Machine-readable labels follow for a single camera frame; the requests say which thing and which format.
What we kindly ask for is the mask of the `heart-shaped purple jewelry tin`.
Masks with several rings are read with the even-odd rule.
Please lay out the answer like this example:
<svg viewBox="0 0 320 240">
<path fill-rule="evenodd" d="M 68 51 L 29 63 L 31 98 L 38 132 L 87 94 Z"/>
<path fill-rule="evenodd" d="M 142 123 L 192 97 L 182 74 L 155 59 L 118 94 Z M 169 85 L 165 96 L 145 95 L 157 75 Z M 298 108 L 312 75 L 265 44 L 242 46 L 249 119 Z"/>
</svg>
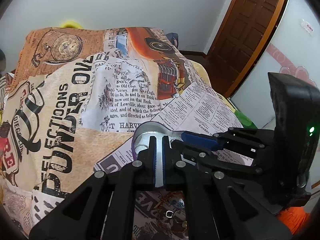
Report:
<svg viewBox="0 0 320 240">
<path fill-rule="evenodd" d="M 164 136 L 168 136 L 169 143 L 171 143 L 175 139 L 182 140 L 182 133 L 182 131 L 172 131 L 156 121 L 147 121 L 142 123 L 135 130 L 132 137 L 131 150 L 133 159 L 137 160 L 139 152 L 149 148 L 150 137 L 155 137 L 156 143 L 161 143 L 162 138 Z"/>
</svg>

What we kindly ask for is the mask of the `jewelry pile on bed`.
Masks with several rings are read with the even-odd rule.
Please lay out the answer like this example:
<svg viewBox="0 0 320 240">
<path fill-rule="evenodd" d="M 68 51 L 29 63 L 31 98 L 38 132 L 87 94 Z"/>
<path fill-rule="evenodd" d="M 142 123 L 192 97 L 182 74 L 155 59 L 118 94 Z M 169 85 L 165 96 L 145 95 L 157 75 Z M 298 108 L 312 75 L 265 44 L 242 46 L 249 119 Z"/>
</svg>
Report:
<svg viewBox="0 0 320 240">
<path fill-rule="evenodd" d="M 167 192 L 157 206 L 157 219 L 172 234 L 185 233 L 188 229 L 182 191 Z"/>
</svg>

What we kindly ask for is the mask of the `orange cloth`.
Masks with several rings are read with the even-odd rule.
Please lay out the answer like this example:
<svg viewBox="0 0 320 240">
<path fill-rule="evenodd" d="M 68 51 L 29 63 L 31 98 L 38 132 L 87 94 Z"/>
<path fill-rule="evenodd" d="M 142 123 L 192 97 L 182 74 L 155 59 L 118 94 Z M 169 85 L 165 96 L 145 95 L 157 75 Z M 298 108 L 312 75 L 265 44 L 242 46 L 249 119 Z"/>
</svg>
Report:
<svg viewBox="0 0 320 240">
<path fill-rule="evenodd" d="M 308 221 L 310 213 L 305 212 L 303 207 L 289 207 L 280 211 L 276 217 L 295 235 Z"/>
</svg>

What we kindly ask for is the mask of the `dark blue bag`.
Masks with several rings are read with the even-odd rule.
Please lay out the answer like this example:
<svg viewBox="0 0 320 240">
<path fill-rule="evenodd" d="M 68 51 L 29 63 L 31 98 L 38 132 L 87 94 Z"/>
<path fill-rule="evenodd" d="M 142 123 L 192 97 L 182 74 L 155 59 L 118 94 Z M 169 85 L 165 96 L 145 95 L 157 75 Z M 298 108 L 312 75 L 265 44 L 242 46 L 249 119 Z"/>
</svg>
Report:
<svg viewBox="0 0 320 240">
<path fill-rule="evenodd" d="M 170 43 L 178 48 L 178 34 L 177 33 L 168 33 L 166 35 L 167 39 L 170 41 Z"/>
</svg>

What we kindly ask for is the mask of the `newspaper print blanket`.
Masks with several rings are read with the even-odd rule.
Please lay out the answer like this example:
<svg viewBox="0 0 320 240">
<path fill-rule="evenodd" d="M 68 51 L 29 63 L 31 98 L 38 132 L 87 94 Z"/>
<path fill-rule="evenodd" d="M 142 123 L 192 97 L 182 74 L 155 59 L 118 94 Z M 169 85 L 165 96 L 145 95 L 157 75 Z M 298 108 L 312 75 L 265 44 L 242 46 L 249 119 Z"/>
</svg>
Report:
<svg viewBox="0 0 320 240">
<path fill-rule="evenodd" d="M 130 163 L 140 124 L 206 135 L 241 126 L 208 77 L 148 27 L 32 31 L 2 103 L 1 207 L 24 237 L 95 168 Z"/>
</svg>

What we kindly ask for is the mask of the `white sliding wardrobe door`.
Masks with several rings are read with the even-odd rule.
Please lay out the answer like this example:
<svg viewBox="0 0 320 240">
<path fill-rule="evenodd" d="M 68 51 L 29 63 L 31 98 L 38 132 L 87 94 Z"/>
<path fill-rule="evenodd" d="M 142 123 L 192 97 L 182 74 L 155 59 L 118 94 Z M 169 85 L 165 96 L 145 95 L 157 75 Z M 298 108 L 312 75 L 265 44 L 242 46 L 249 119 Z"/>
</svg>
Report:
<svg viewBox="0 0 320 240">
<path fill-rule="evenodd" d="M 263 55 L 231 97 L 257 128 L 275 125 L 269 72 L 290 74 L 319 87 L 319 19 L 306 0 L 288 0 Z"/>
</svg>

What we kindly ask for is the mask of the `brown wooden door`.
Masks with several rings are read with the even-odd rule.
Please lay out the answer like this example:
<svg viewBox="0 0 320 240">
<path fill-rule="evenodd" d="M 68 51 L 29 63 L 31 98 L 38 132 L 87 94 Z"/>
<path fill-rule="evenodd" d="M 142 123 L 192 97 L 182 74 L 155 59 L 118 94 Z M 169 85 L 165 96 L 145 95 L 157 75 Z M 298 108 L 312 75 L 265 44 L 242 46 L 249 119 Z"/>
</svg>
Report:
<svg viewBox="0 0 320 240">
<path fill-rule="evenodd" d="M 231 0 L 207 53 L 215 91 L 231 96 L 262 51 L 285 0 Z"/>
</svg>

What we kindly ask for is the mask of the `yellow foam object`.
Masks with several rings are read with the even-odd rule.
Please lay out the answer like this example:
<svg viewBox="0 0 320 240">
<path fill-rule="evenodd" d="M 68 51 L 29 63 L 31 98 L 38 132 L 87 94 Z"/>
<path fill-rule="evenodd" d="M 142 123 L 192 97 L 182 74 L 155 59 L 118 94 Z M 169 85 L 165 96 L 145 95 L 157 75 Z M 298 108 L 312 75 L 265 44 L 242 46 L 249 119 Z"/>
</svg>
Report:
<svg viewBox="0 0 320 240">
<path fill-rule="evenodd" d="M 60 28 L 82 29 L 83 27 L 75 21 L 68 20 L 61 23 Z"/>
</svg>

